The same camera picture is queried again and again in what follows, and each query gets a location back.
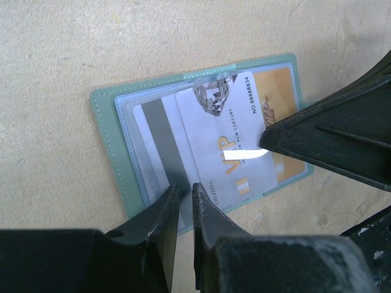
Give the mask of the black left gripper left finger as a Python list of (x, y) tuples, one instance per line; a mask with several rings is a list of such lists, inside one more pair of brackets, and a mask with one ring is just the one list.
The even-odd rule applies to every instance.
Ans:
[(180, 195), (117, 228), (2, 230), (2, 292), (170, 292)]

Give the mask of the silver VIP card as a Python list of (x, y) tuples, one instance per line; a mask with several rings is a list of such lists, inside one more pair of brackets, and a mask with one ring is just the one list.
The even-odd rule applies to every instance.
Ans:
[(201, 183), (220, 204), (256, 197), (277, 186), (272, 154), (258, 146), (265, 130), (251, 71), (223, 83), (176, 94)]

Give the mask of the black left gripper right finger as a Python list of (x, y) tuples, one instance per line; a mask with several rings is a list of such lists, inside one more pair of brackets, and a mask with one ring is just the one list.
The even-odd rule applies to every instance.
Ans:
[(253, 236), (192, 187), (200, 292), (377, 292), (362, 252), (343, 236)]

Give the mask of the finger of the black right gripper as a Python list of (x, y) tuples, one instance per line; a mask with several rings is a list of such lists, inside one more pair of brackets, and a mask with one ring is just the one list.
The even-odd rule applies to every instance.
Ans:
[(390, 54), (352, 84), (267, 127), (260, 147), (390, 191)]

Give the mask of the green leather card holder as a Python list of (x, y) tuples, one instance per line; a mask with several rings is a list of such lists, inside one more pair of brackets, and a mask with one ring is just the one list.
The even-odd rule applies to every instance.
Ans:
[[(233, 76), (251, 71), (254, 73), (275, 68), (290, 67), (296, 87), (299, 110), (302, 102), (298, 67), (294, 54), (282, 54), (223, 67), (210, 68), (193, 73), (176, 74), (159, 79), (149, 79), (125, 85), (94, 90), (90, 94), (90, 104), (106, 149), (126, 216), (133, 218), (153, 204), (165, 190), (161, 190), (154, 179), (152, 165), (133, 114), (133, 108), (205, 84), (223, 92), (223, 83)], [(220, 204), (217, 197), (211, 201), (222, 211), (234, 210), (265, 195), (269, 195), (312, 172), (306, 163), (306, 172), (282, 183), (262, 194), (243, 201)]]

